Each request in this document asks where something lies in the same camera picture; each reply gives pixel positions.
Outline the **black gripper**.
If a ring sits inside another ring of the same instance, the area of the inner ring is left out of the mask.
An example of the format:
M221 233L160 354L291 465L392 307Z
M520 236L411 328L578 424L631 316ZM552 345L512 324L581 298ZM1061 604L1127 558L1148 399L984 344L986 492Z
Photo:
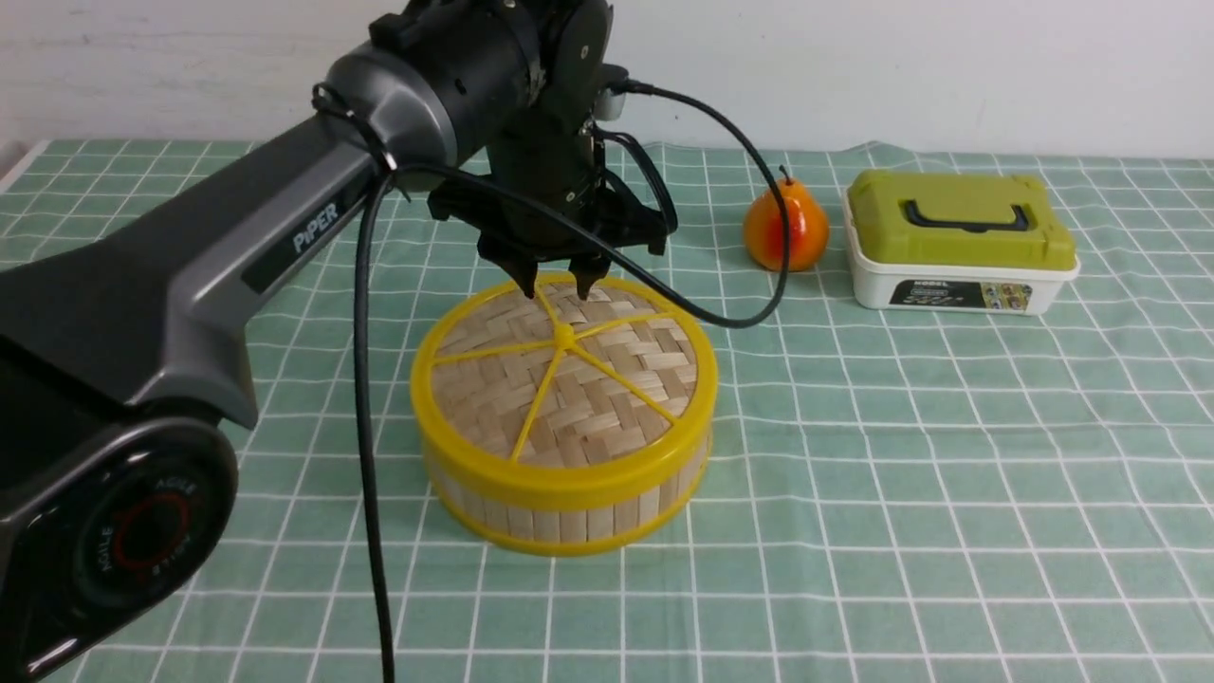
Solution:
M619 173L607 167L606 146L618 144L649 184L656 207L646 206ZM611 247L643 246L665 254L669 239L669 190L649 152L630 133L586 123L575 133L544 133L531 124L507 129L488 147L490 172L482 180L494 187L473 187L444 180L431 192L433 220L460 220L480 233L481 258L511 278L521 294L535 298L539 264L569 260L577 297L608 275L611 258L585 245L572 230L535 212L498 189L512 190L560 214Z

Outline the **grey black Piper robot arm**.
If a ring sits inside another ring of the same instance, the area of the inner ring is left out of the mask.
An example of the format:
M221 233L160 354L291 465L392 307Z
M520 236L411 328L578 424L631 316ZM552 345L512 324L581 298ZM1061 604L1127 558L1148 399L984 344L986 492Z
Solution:
M480 232L532 297L586 295L626 220L592 150L607 1L412 1L313 89L306 120L81 247L2 271L2 679L36 682L208 560L237 493L219 425L259 416L246 325L390 189Z

